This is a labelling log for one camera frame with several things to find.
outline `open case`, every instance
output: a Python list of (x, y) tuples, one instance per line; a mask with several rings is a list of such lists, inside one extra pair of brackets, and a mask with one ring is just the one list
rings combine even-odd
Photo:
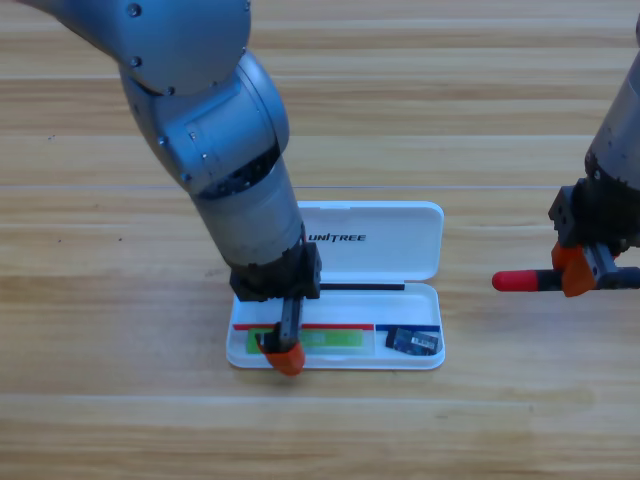
[[(430, 202), (334, 201), (300, 202), (300, 208), (323, 265), (320, 299), (305, 299), (302, 306), (304, 368), (440, 366), (445, 339), (438, 294), (422, 282), (438, 271), (442, 209)], [(255, 334), (273, 328), (281, 314), (282, 300), (242, 303), (236, 298), (227, 336), (229, 362), (272, 368)], [(398, 341), (397, 328), (409, 335), (403, 337), (406, 342)], [(437, 339), (428, 354), (419, 348), (425, 338)]]

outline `table surface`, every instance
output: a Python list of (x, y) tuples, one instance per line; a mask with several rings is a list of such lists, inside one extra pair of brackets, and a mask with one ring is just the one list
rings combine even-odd
[(0, 478), (640, 478), (637, 293), (491, 288), (548, 267), (547, 210), (583, 174), (638, 13), (254, 2), (298, 198), (446, 213), (444, 365), (289, 380), (227, 363), (228, 271), (111, 61), (0, 2)]

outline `blue strip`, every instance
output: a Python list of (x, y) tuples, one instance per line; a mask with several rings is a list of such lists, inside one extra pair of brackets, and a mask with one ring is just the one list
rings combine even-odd
[(394, 327), (410, 332), (440, 333), (440, 325), (376, 325), (376, 332), (388, 332)]

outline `metal bolt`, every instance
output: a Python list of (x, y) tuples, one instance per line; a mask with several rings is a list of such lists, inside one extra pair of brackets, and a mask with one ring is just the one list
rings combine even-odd
[(134, 18), (139, 17), (140, 14), (142, 13), (142, 8), (137, 3), (131, 3), (127, 7), (127, 13), (129, 14), (130, 17), (134, 17)]

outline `unitree logo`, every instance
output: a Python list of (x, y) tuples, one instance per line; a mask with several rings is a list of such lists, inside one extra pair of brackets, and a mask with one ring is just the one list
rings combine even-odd
[(310, 242), (364, 242), (366, 239), (366, 235), (309, 235)]

